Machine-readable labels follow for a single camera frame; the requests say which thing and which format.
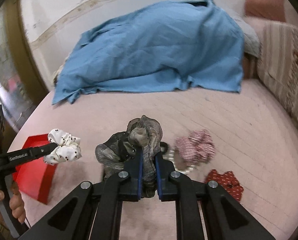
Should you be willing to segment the grey organza scrunchie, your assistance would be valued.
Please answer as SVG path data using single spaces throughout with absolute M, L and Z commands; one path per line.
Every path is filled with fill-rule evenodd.
M 125 163 L 142 151 L 142 198 L 152 198 L 157 190 L 154 157 L 161 151 L 163 137 L 157 120 L 145 115 L 128 123 L 123 132 L 113 134 L 106 142 L 95 148 L 95 156 L 103 165 L 103 180 L 122 171 Z

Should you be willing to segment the wooden stained-glass door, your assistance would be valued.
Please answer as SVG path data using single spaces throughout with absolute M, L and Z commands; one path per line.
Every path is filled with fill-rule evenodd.
M 21 0 L 5 0 L 0 6 L 0 105 L 15 132 L 47 93 L 25 35 Z

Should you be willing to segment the black hair band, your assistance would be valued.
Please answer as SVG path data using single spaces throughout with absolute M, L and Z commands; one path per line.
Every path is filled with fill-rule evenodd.
M 160 150 L 162 154 L 165 154 L 169 150 L 169 145 L 166 142 L 161 141 L 160 142 Z

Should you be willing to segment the grey-blue pillow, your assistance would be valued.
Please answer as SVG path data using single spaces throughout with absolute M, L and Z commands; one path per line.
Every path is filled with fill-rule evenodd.
M 259 57 L 260 41 L 255 30 L 237 12 L 228 10 L 227 13 L 242 29 L 244 35 L 244 52 L 254 57 Z

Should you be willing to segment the red shallow tray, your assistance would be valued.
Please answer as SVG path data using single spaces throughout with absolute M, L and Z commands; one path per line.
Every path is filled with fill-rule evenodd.
M 40 203 L 48 204 L 49 191 L 57 166 L 48 165 L 43 158 L 18 165 L 13 179 L 21 192 Z

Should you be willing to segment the white dotted scrunchie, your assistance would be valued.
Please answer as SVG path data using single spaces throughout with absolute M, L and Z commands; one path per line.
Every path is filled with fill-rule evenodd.
M 79 137 L 55 128 L 48 133 L 48 141 L 56 143 L 57 147 L 50 154 L 43 157 L 46 164 L 56 165 L 66 161 L 72 162 L 82 157 L 81 139 Z

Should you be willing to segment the pink plaid scrunchie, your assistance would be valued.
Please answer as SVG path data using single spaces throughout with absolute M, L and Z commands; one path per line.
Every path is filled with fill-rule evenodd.
M 215 153 L 215 145 L 207 129 L 192 131 L 176 139 L 175 147 L 186 166 L 207 163 Z

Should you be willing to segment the red patterned scrunchie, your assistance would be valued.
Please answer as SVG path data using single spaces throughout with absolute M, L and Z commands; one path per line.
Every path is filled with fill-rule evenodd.
M 211 170 L 205 178 L 205 183 L 214 180 L 221 185 L 238 202 L 242 199 L 244 188 L 232 171 L 219 173 L 216 169 Z

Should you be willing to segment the blue bed sheet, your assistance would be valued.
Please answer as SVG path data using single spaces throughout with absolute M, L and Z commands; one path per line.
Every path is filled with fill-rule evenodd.
M 58 75 L 53 104 L 82 94 L 238 93 L 244 35 L 213 0 L 159 2 L 84 32 Z

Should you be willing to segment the salmon pink pillow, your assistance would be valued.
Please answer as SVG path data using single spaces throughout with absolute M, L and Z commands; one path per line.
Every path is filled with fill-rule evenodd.
M 286 22 L 284 0 L 245 0 L 245 15 Z

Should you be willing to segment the striped beige cushion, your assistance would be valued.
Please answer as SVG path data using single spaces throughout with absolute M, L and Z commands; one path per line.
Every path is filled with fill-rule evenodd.
M 257 74 L 298 127 L 298 27 L 265 25 Z

